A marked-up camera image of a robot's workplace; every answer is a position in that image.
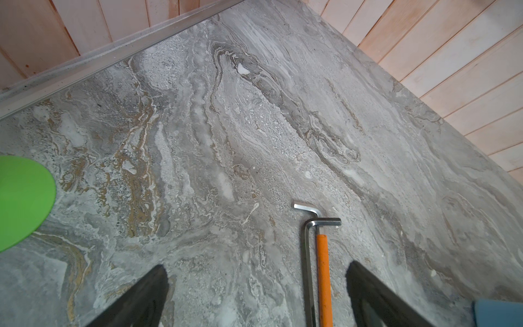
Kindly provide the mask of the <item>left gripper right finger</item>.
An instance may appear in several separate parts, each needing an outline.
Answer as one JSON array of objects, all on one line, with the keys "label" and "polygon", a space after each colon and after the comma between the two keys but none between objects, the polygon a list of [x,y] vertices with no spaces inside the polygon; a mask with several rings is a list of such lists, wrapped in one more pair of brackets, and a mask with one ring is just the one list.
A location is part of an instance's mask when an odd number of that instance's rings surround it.
[{"label": "left gripper right finger", "polygon": [[432,325],[358,261],[345,277],[357,326]]}]

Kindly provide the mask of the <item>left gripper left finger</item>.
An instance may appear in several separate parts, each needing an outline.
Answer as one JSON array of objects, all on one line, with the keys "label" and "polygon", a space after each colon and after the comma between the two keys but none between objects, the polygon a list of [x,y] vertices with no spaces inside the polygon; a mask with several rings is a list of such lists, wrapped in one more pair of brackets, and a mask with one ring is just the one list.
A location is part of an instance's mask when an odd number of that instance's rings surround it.
[{"label": "left gripper left finger", "polygon": [[168,291],[167,272],[158,264],[89,325],[159,326]]}]

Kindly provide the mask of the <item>orange pencil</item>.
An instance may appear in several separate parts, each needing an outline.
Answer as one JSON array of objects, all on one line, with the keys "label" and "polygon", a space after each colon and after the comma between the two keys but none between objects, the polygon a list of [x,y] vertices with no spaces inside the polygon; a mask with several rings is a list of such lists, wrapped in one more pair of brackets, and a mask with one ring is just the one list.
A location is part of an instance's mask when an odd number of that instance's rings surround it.
[{"label": "orange pencil", "polygon": [[330,280],[330,261],[328,252],[328,237],[318,234],[317,241],[317,269],[320,304],[320,326],[333,327],[332,293]]}]

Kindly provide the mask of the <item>blue plastic tool box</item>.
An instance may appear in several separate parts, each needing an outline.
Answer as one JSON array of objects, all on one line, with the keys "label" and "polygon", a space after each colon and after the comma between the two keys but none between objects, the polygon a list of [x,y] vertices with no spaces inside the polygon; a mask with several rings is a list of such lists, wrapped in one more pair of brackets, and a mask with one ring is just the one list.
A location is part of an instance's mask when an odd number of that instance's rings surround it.
[{"label": "blue plastic tool box", "polygon": [[481,299],[473,304],[477,327],[523,327],[521,302]]}]

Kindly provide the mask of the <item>large black hex key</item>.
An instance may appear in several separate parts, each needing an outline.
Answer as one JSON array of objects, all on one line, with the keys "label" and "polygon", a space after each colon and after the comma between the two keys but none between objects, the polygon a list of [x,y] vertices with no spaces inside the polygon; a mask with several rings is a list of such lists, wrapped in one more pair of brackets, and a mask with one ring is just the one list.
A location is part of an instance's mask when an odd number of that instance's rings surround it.
[{"label": "large black hex key", "polygon": [[304,303],[306,326],[317,326],[315,315],[315,301],[313,296],[313,279],[311,272],[311,256],[309,245],[309,230],[311,228],[325,226],[340,226],[340,218],[316,218],[309,219],[301,230],[301,255],[302,255],[302,278],[304,283]]}]

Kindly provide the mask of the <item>silver hex key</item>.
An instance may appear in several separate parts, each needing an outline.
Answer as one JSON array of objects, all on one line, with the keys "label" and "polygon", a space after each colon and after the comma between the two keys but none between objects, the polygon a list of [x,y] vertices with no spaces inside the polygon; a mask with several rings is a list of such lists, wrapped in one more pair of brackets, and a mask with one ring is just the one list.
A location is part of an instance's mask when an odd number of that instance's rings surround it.
[{"label": "silver hex key", "polygon": [[314,207],[312,204],[308,204],[308,203],[304,203],[304,202],[293,202],[292,206],[293,206],[293,208],[295,208],[297,210],[310,212],[318,218],[323,217],[323,213],[317,207]]}]

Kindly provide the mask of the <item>green plastic cup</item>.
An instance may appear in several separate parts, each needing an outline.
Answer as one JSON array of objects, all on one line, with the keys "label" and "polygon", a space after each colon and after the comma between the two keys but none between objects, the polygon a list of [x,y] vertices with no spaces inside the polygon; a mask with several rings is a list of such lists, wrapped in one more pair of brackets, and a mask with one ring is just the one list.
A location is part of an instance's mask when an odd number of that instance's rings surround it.
[{"label": "green plastic cup", "polygon": [[57,196],[50,171],[34,160],[1,156],[1,251],[35,232],[49,216]]}]

